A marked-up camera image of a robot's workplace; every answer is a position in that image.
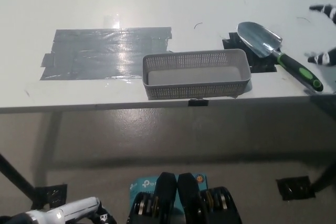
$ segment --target table surface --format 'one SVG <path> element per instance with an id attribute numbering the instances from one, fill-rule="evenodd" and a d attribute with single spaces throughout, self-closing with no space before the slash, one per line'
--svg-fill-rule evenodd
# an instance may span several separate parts
<path id="1" fill-rule="evenodd" d="M 222 49 L 238 23 L 253 21 L 283 38 L 282 51 L 308 67 L 336 91 L 336 70 L 307 63 L 306 53 L 336 46 L 336 27 L 311 4 L 336 0 L 1 0 L 0 112 L 56 108 L 144 108 L 184 106 L 187 100 L 149 101 L 142 80 L 40 81 L 56 29 L 99 29 L 106 17 L 120 27 L 172 27 L 168 50 Z M 249 91 L 237 99 L 300 97 L 305 87 L 283 69 L 252 74 Z M 232 98 L 214 98 L 223 102 Z"/>

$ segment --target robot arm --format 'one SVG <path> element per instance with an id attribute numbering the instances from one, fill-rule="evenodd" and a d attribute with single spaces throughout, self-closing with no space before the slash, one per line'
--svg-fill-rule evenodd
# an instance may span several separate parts
<path id="1" fill-rule="evenodd" d="M 93 224 L 116 224 L 100 200 L 90 197 L 77 200 L 48 212 L 28 211 L 13 216 L 6 224 L 70 224 L 89 218 Z"/>

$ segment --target gray basket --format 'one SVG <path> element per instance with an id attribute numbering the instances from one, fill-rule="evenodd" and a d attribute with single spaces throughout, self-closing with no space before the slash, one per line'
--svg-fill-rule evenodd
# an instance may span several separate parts
<path id="1" fill-rule="evenodd" d="M 240 49 L 177 52 L 143 58 L 149 100 L 237 97 L 251 78 Z"/>

